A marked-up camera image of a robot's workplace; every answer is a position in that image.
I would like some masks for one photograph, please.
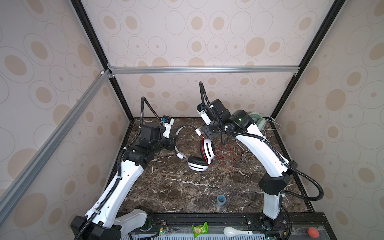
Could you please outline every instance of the blue tape roll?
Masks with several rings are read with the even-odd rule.
[[[217,196],[216,201],[219,205],[224,205],[226,201],[225,196],[220,194]]]

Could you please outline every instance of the green headphones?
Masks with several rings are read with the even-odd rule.
[[[263,130],[266,124],[266,120],[260,115],[258,112],[251,112],[249,116],[253,119],[253,121],[256,123],[259,130]]]

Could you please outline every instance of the ventilation grille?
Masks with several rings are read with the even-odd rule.
[[[149,237],[151,235],[135,235],[133,240],[138,240],[142,237]],[[129,240],[129,237],[122,237],[121,240]],[[156,240],[195,240],[193,234],[172,234],[172,236],[159,236]],[[252,236],[235,236],[226,237],[224,234],[208,234],[200,235],[196,240],[266,240],[265,235],[262,233],[254,233]]]

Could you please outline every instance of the white spoon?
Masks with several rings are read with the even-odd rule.
[[[252,235],[252,231],[241,231],[241,230],[234,229],[233,227],[224,228],[224,235],[227,237],[234,237],[239,234]]]

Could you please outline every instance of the black ear cushion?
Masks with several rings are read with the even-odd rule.
[[[201,157],[190,156],[188,158],[188,162],[193,163],[193,164],[197,164],[197,165],[200,165],[200,166],[209,166],[207,161],[202,159]]]

